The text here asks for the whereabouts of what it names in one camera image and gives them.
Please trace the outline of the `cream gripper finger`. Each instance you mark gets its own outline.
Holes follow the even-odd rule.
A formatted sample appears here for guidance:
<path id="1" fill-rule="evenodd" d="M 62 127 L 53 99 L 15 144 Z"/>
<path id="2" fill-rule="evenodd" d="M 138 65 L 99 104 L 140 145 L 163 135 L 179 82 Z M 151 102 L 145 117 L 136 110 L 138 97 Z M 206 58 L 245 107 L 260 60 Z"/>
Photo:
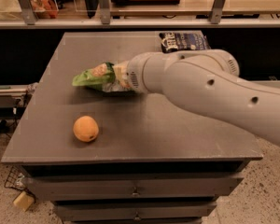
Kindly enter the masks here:
<path id="1" fill-rule="evenodd" d="M 125 61 L 122 63 L 115 64 L 113 66 L 113 70 L 116 76 L 116 80 L 119 82 L 119 84 L 122 87 L 129 89 L 130 85 L 127 78 L 127 66 L 128 61 Z"/>

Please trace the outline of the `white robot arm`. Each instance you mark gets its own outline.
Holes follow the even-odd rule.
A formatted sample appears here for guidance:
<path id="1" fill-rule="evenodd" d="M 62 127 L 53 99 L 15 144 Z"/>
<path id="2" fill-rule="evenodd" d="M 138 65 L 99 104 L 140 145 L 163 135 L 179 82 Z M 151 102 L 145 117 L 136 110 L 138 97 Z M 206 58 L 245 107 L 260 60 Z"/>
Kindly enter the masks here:
<path id="1" fill-rule="evenodd" d="M 113 69 L 126 88 L 162 94 L 181 109 L 280 146 L 280 89 L 239 78 L 238 63 L 227 51 L 147 52 Z"/>

